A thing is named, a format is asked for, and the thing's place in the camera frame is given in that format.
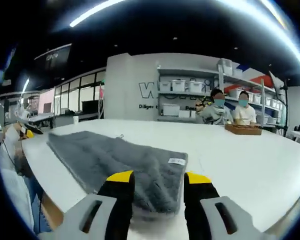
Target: gray gripper housing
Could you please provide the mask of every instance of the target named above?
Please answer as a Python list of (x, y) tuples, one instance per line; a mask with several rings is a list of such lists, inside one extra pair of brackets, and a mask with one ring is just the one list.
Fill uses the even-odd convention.
[[(117, 199), (90, 193), (63, 217), (62, 224), (53, 232), (42, 232), (38, 235), (41, 240), (104, 240), (110, 213)], [(99, 208), (92, 220), (89, 232), (82, 231), (93, 208)]]
[[(200, 200), (209, 222), (211, 240), (276, 240), (276, 236), (260, 232), (252, 222), (251, 215), (229, 197), (216, 197)], [(228, 234), (224, 220), (216, 205), (222, 204), (232, 219), (236, 231)]]

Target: towel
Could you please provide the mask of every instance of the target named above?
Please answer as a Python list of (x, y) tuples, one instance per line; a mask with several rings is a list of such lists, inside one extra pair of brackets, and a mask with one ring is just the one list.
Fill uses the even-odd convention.
[(181, 186), (188, 155), (133, 144), (120, 137), (82, 131), (48, 136), (48, 146), (89, 193), (97, 193), (106, 179), (134, 171), (134, 217), (171, 217), (180, 208)]

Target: towel label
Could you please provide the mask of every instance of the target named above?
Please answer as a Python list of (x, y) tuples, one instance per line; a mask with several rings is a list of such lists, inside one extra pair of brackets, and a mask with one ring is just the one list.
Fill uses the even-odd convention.
[(179, 165), (186, 165), (186, 160), (181, 158), (170, 158), (168, 164), (179, 164)]

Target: blue stripe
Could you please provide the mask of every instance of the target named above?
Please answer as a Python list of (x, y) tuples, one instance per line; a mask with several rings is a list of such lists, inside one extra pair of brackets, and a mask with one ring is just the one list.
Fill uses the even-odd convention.
[(249, 68), (250, 67), (242, 65), (242, 64), (240, 64), (239, 66), (236, 67), (236, 69), (240, 69), (240, 70), (242, 70), (242, 72), (248, 70)]

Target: ceiling light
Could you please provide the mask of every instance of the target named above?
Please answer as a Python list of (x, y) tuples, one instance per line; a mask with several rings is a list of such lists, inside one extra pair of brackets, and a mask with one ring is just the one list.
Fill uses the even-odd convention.
[(25, 81), (25, 84), (24, 84), (24, 86), (23, 86), (23, 89), (22, 89), (22, 93), (21, 93), (21, 94), (23, 94), (23, 93), (26, 91), (26, 88), (27, 88), (27, 86), (28, 86), (28, 83), (29, 83), (29, 78)]
[(290, 37), (286, 34), (286, 32), (279, 27), (276, 23), (274, 23), (270, 18), (268, 18), (265, 14), (263, 14), (257, 7), (252, 4), (249, 4), (245, 0), (217, 0), (223, 4), (226, 4), (229, 7), (236, 9), (237, 11), (241, 11), (243, 14), (248, 14), (252, 19), (255, 19), (257, 22), (265, 26), (268, 30), (271, 31), (275, 35), (277, 39), (281, 39), (281, 41), (293, 52), (295, 57), (300, 63), (300, 51), (297, 46), (292, 42)]
[(283, 19), (279, 15), (279, 13), (276, 11), (275, 6), (273, 6), (268, 0), (260, 0), (263, 5), (272, 13), (272, 15), (278, 20), (278, 22), (287, 29), (287, 26), (285, 25)]
[(105, 8), (108, 8), (112, 5), (115, 5), (115, 4), (118, 4), (120, 2), (123, 2), (125, 0), (108, 0), (108, 1), (105, 1), (103, 3), (100, 3), (99, 5), (91, 8), (90, 10), (86, 11), (84, 14), (82, 14), (81, 16), (79, 16), (78, 18), (76, 18), (75, 20), (73, 20), (71, 23), (70, 23), (70, 27), (74, 27), (76, 26), (77, 24), (81, 23), (83, 20), (85, 20), (86, 18), (90, 17), (91, 15), (105, 9)]

